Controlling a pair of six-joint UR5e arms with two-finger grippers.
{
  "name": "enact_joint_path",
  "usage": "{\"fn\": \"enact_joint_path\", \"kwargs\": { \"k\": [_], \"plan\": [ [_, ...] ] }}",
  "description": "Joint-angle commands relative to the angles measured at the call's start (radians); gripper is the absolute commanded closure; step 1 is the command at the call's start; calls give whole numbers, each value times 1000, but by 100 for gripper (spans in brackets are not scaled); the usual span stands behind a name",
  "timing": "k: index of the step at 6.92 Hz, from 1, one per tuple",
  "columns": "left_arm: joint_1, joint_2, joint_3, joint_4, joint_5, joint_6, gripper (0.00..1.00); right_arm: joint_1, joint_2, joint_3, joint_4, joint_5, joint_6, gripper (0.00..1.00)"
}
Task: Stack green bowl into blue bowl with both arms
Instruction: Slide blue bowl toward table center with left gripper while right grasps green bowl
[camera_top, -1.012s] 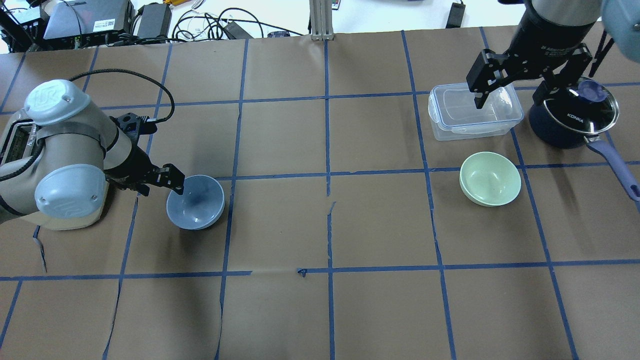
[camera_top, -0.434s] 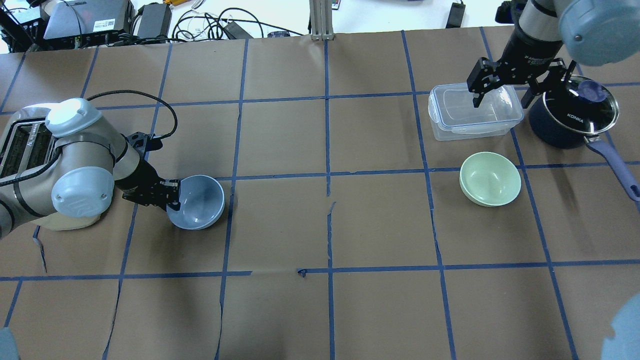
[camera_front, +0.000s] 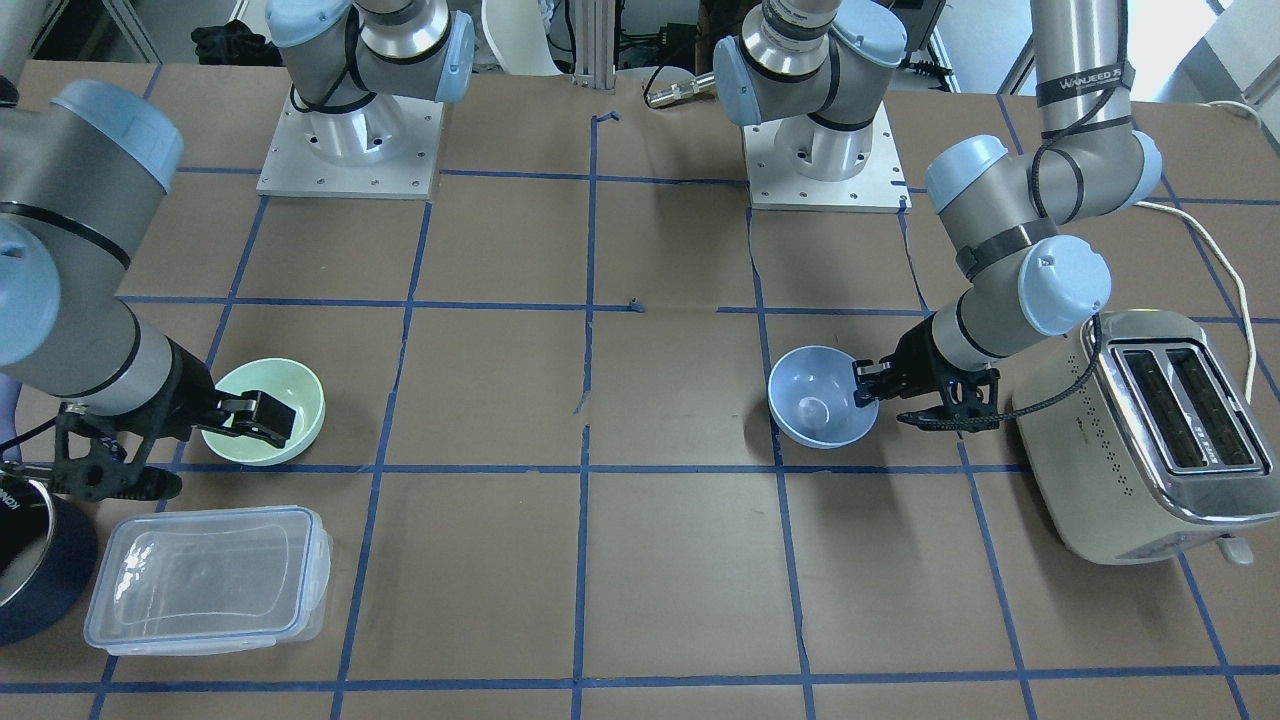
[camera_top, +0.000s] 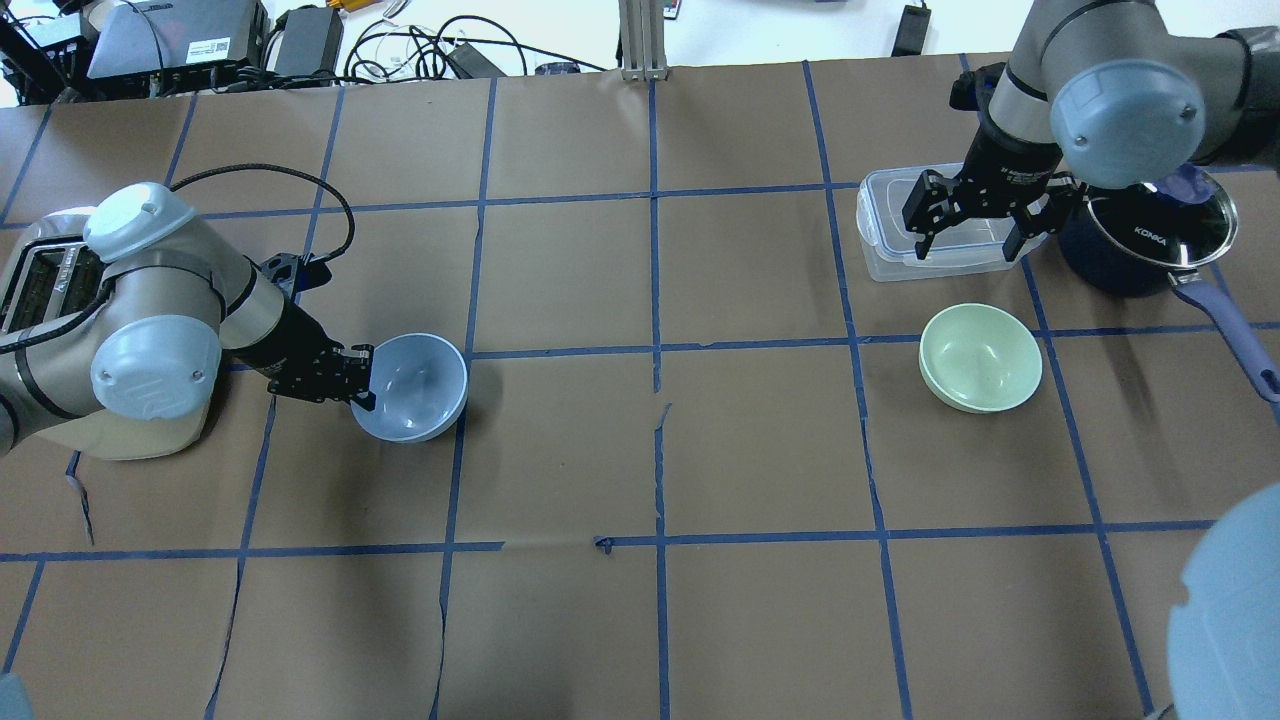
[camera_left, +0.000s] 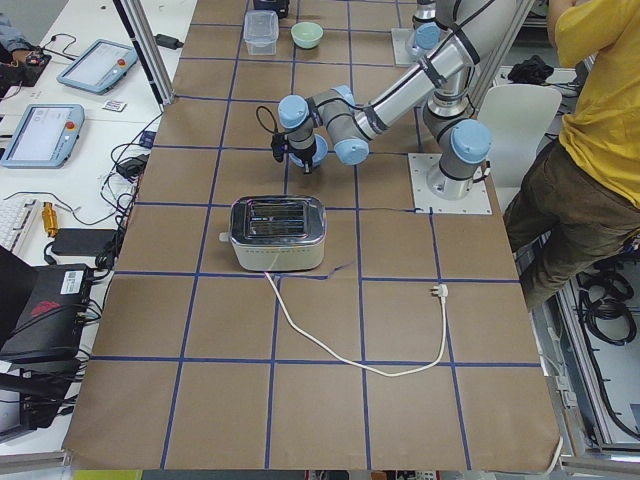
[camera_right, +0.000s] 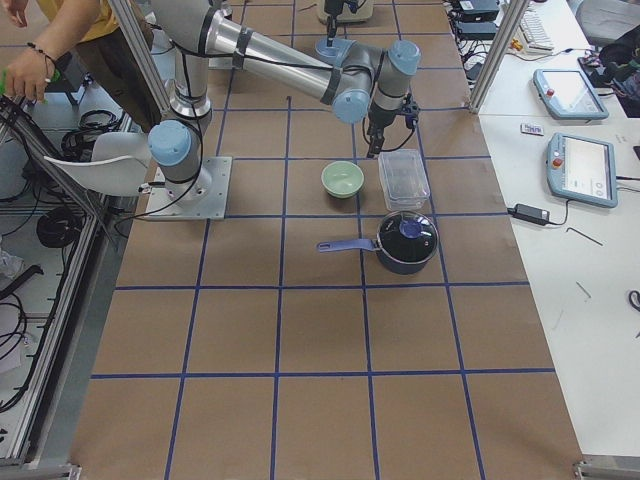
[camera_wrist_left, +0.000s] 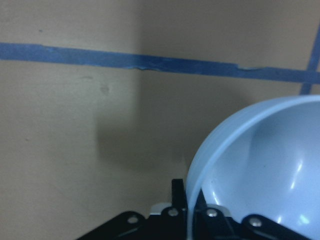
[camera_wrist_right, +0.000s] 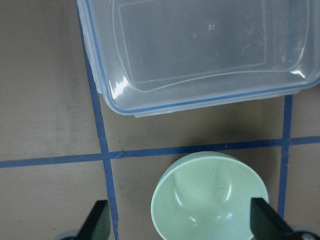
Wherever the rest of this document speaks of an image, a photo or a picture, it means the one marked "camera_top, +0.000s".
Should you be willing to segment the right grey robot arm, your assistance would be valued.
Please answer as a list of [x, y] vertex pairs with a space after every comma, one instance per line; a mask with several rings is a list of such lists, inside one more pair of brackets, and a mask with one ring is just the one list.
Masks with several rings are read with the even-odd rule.
[[1005, 260], [1060, 231], [1079, 188], [1124, 190], [1184, 165], [1277, 168], [1277, 28], [1169, 32], [1152, 1], [1036, 1], [1005, 63], [961, 73], [950, 106], [978, 129], [960, 170], [920, 173], [902, 206], [914, 254], [973, 219], [1009, 218]]

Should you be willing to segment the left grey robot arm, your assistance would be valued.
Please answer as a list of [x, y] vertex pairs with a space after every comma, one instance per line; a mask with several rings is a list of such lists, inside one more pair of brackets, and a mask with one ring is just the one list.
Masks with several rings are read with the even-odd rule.
[[187, 416], [211, 398], [225, 356], [274, 395], [374, 410], [372, 346], [332, 340], [168, 187], [118, 190], [81, 234], [104, 265], [90, 305], [3, 337], [3, 452], [104, 410]]

